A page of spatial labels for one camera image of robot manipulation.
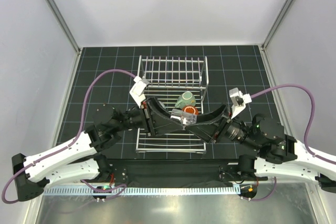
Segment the orange brown ceramic mug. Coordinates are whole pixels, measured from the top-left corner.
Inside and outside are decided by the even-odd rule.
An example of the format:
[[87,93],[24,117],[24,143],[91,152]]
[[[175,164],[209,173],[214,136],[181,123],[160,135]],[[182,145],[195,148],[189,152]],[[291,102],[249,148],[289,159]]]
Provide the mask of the orange brown ceramic mug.
[[195,106],[187,105],[183,109],[183,112],[190,113],[193,115],[198,115],[198,109]]

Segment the small clear shot glass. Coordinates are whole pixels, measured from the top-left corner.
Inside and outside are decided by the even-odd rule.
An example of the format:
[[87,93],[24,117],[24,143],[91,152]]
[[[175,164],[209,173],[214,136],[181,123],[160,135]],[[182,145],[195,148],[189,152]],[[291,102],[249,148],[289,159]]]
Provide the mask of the small clear shot glass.
[[170,118],[175,120],[182,125],[195,124],[197,121],[197,116],[188,112],[184,112],[180,109],[173,109]]

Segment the mint green ceramic mug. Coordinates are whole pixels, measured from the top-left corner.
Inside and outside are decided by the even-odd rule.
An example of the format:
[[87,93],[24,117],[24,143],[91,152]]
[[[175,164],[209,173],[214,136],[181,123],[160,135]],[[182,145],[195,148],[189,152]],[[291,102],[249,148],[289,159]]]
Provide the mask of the mint green ceramic mug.
[[195,95],[190,91],[186,91],[179,96],[174,107],[183,109],[186,106],[195,106],[195,105],[196,105]]

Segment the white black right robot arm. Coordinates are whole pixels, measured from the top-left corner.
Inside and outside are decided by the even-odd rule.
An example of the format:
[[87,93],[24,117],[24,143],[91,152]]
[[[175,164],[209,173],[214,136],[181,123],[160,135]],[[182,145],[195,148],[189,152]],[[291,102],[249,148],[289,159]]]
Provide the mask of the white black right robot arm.
[[335,192],[335,156],[309,150],[301,141],[285,133],[284,127],[262,114],[248,126],[232,110],[222,105],[207,114],[183,109],[185,129],[206,143],[230,140],[255,151],[238,158],[232,178],[288,177],[316,182],[329,193]]

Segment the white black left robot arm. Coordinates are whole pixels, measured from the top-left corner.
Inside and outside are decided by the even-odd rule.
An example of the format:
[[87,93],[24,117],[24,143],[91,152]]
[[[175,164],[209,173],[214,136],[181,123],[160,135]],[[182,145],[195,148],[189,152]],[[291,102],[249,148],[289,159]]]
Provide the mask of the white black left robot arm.
[[156,98],[142,102],[140,107],[124,113],[112,106],[98,109],[94,124],[80,130],[73,139],[47,151],[12,157],[13,176],[19,202],[41,195],[44,190],[65,179],[62,168],[71,179],[97,179],[106,182],[111,176],[110,165],[100,152],[119,141],[118,132],[143,128],[151,136],[163,135],[185,128],[183,122],[173,119]]

